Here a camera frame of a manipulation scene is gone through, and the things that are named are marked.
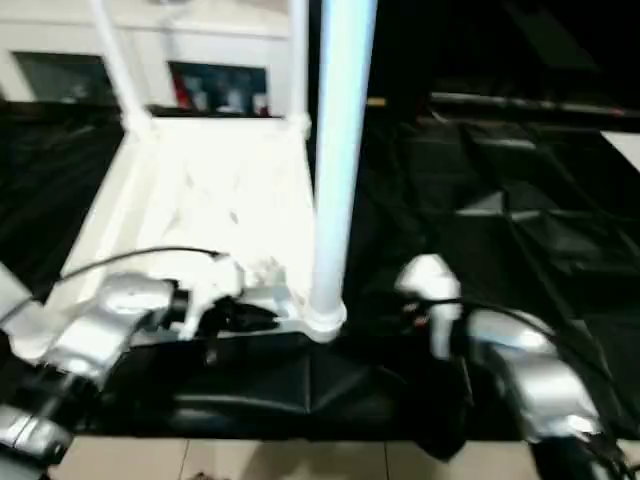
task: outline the black fabric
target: black fabric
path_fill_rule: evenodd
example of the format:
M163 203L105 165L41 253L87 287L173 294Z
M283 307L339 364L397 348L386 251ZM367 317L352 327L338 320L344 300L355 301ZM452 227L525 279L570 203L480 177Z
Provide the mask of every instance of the black fabric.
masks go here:
M0 261L28 288L62 268L121 138L102 111L0 111Z
M121 132L100 125L80 130L86 143L60 151L81 156L79 146L95 142L90 152L107 161ZM215 344L216 363L207 355L207 342L133 351L81 431L410 439L440 458L453 455L465 438L518 438L487 372L470 368L470 395L458 366L434 360L424 337L406 335L399 315L403 299L393 284L420 253L442 255L464 295L530 311L571 335L640 401L632 361L638 275L629 247L640 230L636 209L620 200L634 198L638 174L597 133L532 135L519 126L473 127L468 137L472 148L451 125L425 128L367 116L344 289L349 322L342 338L330 345L297 335L222 340ZM108 162L100 164L106 168ZM99 181L92 181L95 192ZM38 275L55 275L71 247L79 225L74 222L90 204L73 198L74 208L65 203L73 215L56 217L59 251L47 250L46 238L37 239L40 258L50 259ZM464 213L473 208L488 210ZM9 262L24 261L24 252L32 251L27 244L17 247L20 238L7 250L12 256L5 254ZM585 259L588 268L576 268ZM21 273L28 284L34 271L30 264ZM579 359L571 361L606 418L624 427L628 419L610 388Z

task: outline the white pole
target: white pole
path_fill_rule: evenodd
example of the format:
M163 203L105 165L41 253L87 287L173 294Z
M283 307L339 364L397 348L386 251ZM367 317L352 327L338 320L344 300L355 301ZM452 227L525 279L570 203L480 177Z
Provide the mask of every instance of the white pole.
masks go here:
M89 0L93 19L104 48L104 60L109 79L123 114L125 129L144 134L151 127L151 116L144 108L140 95L131 78L127 63L118 43L116 30L103 0Z
M316 241L308 322L326 338L346 319L342 283L377 0L324 0L316 168Z
M309 0L289 0L289 48L291 51L291 97L289 117L309 124L307 114L307 67Z

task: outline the white platform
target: white platform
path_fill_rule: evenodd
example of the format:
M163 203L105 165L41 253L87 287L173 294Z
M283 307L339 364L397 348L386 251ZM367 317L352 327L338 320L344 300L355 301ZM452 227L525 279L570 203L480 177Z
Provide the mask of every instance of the white platform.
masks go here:
M150 138L124 138L63 271L136 248L197 246L230 253L246 286L284 280L304 308L314 214L302 132L277 119L153 122ZM192 285L210 266L202 255L162 253L112 269ZM89 298L108 271L58 286L47 307Z

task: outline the white metal frame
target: white metal frame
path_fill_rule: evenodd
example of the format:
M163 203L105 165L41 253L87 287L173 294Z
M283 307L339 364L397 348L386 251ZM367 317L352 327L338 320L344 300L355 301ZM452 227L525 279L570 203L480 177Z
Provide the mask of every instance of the white metal frame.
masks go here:
M308 264L310 285L305 290L302 279L300 283L303 288L294 291L293 297L284 303L280 294L275 291L268 292L267 297L256 301L265 305L272 304L278 309L280 331L301 331L319 342L335 338L346 319L341 290L376 0L325 1L315 220L308 172L306 175L302 173L307 169L304 145L309 125L306 112L308 0L290 0L289 18L292 24L290 47L287 50L293 68L286 119L242 122L220 119L153 119L143 107L103 0L89 1L103 44L107 71L122 107L123 125L127 134L65 269L103 258L115 253L116 249L148 246L140 243L131 245L133 237L126 231L132 224L144 224L144 232L134 234L136 241L140 242L141 235L153 237L149 232L160 231L170 221L164 211L172 208L171 199L167 200L165 197L167 191L171 192L176 188L172 185L174 175L171 171L177 164L175 159L167 158L166 150L178 148L179 151L180 145L183 145L185 154L206 151L211 148L211 144L206 143L210 140L208 137L222 132L225 137L235 136L243 143L257 143L262 145L259 147L262 150L272 150L272 158L282 154L296 159L290 163L292 171L287 173L291 173L295 180L288 187L297 189L298 193L290 196L289 200L281 198L278 202L280 206L298 208L299 215L295 221L302 219L302 223L305 223L304 219L308 218L311 223L291 224L281 218L274 219L273 222L267 219L266 224L271 222L272 228L279 229L287 237L299 239L291 243L302 245L298 257L287 257L289 252L286 251L283 255L289 266ZM234 156L232 150L220 150L215 154L228 155L230 160ZM257 178L256 182L257 188L260 188L260 179ZM149 209L153 210L153 214L149 214ZM315 241L308 237L314 236L314 231ZM304 276L305 270L302 269L301 272L298 272L299 277ZM95 291L105 273L94 272L81 282L71 282L69 287L58 287L47 306L62 308L86 299ZM305 296L305 291L306 301L301 303L300 298Z

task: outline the white vertical bar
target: white vertical bar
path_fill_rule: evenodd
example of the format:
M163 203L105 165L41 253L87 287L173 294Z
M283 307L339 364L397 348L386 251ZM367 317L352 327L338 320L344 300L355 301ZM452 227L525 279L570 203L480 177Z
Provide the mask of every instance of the white vertical bar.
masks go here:
M289 116L307 115L309 0L289 0L291 97Z
M309 324L337 330L356 186L377 0L324 0Z
M107 73L122 109L125 127L127 130L134 130L138 133L146 132L150 128L150 115L144 108L133 78L129 73L121 45L118 43L116 31L105 8L104 1L89 0L89 3L91 4L93 20L104 48Z

